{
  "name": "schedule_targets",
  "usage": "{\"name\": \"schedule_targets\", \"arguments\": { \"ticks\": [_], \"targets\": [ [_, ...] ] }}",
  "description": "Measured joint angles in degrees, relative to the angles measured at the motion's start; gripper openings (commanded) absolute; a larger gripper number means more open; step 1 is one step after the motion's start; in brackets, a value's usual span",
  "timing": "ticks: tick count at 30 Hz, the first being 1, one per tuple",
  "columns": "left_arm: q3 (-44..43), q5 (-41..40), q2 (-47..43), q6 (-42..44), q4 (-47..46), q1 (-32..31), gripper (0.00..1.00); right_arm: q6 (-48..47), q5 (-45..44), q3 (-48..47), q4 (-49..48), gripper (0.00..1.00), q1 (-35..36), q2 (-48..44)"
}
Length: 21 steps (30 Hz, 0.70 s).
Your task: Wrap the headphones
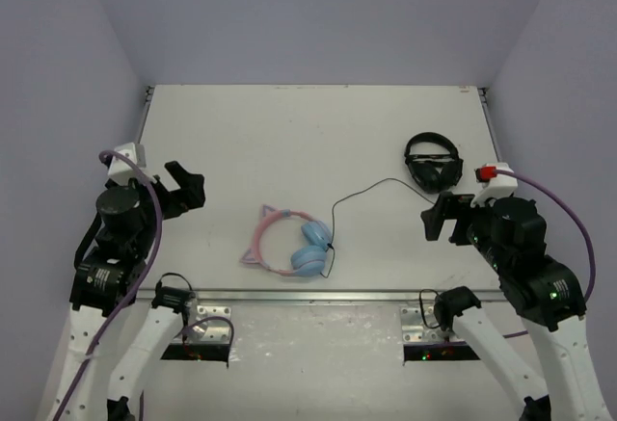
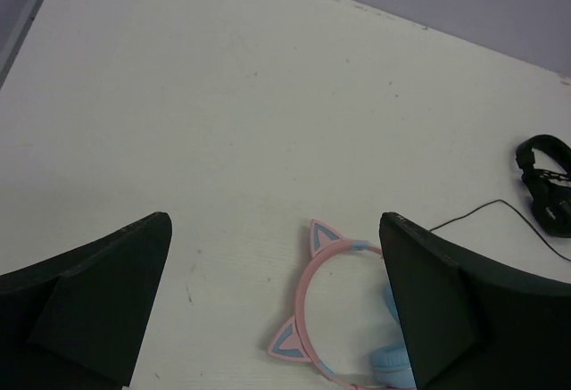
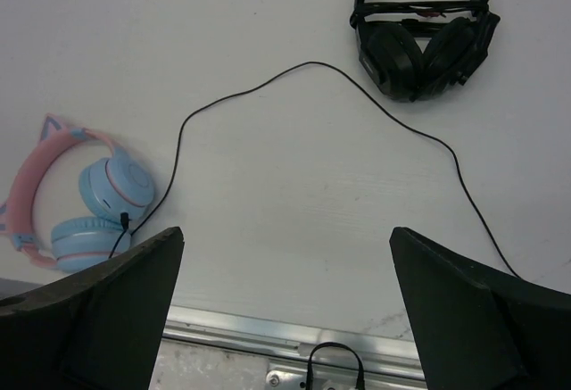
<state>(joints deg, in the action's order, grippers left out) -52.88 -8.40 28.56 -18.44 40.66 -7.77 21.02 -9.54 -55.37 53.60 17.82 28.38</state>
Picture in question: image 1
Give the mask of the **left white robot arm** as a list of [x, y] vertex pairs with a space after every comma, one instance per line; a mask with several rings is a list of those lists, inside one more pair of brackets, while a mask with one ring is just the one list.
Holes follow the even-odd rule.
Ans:
[[191, 289], [157, 285], [137, 336], [118, 354], [121, 332], [162, 241], [162, 224], [204, 207], [205, 178], [178, 162], [158, 176], [105, 154], [109, 179], [74, 257], [67, 354], [51, 420], [140, 420], [146, 381], [171, 341], [189, 324]]

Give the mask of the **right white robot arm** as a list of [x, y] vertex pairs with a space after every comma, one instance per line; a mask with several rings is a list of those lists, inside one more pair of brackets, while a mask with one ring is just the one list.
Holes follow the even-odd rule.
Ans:
[[491, 372], [521, 420], [608, 420], [587, 342], [586, 300], [579, 281], [546, 253], [547, 224], [532, 200], [444, 192], [421, 212], [425, 237], [455, 223], [450, 243], [474, 247], [496, 272], [499, 289], [522, 320], [539, 358], [535, 373], [493, 325], [466, 286], [440, 293], [435, 318], [464, 340]]

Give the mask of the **pink blue cat-ear headphones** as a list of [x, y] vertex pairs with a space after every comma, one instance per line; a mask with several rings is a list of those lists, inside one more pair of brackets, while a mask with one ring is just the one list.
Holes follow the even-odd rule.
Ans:
[[[308, 244], [291, 255], [289, 269], [275, 269], [266, 262], [261, 253], [261, 238], [271, 225], [289, 218], [304, 221], [301, 231]], [[329, 252], [335, 252], [333, 240], [334, 235], [328, 226], [310, 214], [291, 209], [277, 209], [263, 204], [259, 210], [259, 222], [253, 232], [251, 244], [241, 256], [240, 262], [244, 265], [260, 266], [279, 276], [322, 276]]]

